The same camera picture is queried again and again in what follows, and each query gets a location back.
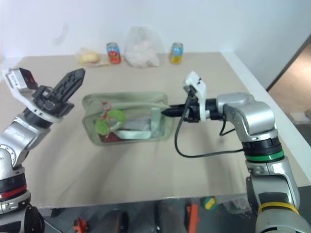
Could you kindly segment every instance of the green pouch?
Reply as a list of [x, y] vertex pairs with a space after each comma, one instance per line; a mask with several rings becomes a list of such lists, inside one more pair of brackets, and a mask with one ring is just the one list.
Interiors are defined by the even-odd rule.
[[[116, 118], [120, 122], [114, 124], [118, 127], [113, 126], [112, 122], [118, 121], [114, 118], [109, 120], [109, 130], [106, 120], [99, 122], [103, 116], [103, 101], [110, 103], [111, 110], [117, 110], [115, 113], [110, 110], [107, 115], [113, 117], [118, 113]], [[165, 140], [172, 133], [174, 121], [161, 114], [161, 111], [168, 108], [167, 103], [167, 95], [160, 92], [91, 94], [82, 100], [86, 111], [82, 123], [89, 139], [101, 146]]]

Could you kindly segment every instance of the red band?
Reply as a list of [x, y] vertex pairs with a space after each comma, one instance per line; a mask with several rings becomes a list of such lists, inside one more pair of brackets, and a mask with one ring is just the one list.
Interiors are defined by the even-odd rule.
[[27, 189], [27, 185], [24, 185], [24, 186], [22, 186], [20, 188], [12, 190], [12, 191], [1, 193], [0, 194], [0, 199], [9, 198], [11, 196], [14, 196], [14, 195], [16, 195], [18, 193], [21, 193], [21, 192], [25, 191], [26, 189]]

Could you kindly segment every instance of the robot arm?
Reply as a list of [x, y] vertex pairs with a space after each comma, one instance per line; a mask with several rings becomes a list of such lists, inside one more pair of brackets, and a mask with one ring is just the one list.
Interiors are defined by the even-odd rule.
[[184, 120], [188, 122], [205, 121], [202, 116], [230, 121], [242, 143], [250, 172], [246, 187], [249, 203], [258, 213], [256, 232], [311, 233], [309, 224], [298, 212], [299, 191], [278, 139], [272, 109], [247, 93], [219, 95], [202, 103], [200, 99], [205, 96], [200, 93], [205, 92], [202, 82], [195, 72], [190, 73], [184, 84], [188, 98], [191, 97], [188, 109], [186, 105], [172, 105], [163, 114], [180, 117], [187, 111]]
[[74, 107], [68, 99], [81, 86], [84, 75], [84, 69], [72, 71], [50, 88], [38, 87], [28, 70], [5, 73], [11, 93], [27, 108], [0, 135], [0, 232], [44, 231], [43, 218], [30, 205], [22, 162], [50, 132], [50, 126], [61, 122]]

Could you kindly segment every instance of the table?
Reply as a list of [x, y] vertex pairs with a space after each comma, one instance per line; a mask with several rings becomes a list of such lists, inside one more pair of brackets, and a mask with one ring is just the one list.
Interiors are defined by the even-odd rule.
[[[245, 77], [238, 77], [239, 71], [234, 71], [227, 62], [230, 56], [186, 53], [182, 64], [172, 65], [167, 55], [160, 54], [160, 67], [138, 69], [125, 62], [87, 67], [82, 87], [70, 99], [74, 109], [60, 124], [52, 125], [52, 131], [24, 162], [32, 204], [42, 208], [68, 207], [245, 193], [248, 172], [242, 152], [183, 158], [175, 151], [173, 134], [166, 141], [99, 147], [90, 142], [81, 123], [85, 114], [81, 100], [91, 93], [161, 91], [168, 95], [170, 104], [183, 103], [186, 93], [182, 82], [192, 70], [207, 84], [209, 98], [247, 92], [241, 81], [245, 83]], [[80, 68], [74, 56], [27, 57], [18, 66], [29, 69], [39, 84], [49, 86], [55, 86], [67, 72]], [[0, 109], [5, 109], [1, 113], [0, 132], [24, 109], [13, 99], [4, 82]], [[235, 133], [218, 136], [221, 126], [222, 122], [210, 120], [183, 124], [180, 149], [195, 155], [241, 148]], [[310, 184], [301, 163], [298, 164], [285, 144], [283, 147], [298, 186]]]

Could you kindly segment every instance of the yellow band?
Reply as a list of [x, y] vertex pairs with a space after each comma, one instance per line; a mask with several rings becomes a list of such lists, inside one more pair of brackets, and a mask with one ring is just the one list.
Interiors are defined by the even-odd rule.
[[295, 213], [299, 214], [298, 210], [293, 205], [288, 204], [288, 203], [284, 203], [284, 202], [276, 202], [276, 201], [267, 202], [267, 203], [262, 204], [258, 209], [258, 214], [262, 211], [263, 208], [270, 207], [270, 206], [288, 208], [288, 209], [291, 209], [292, 211], [294, 211]]

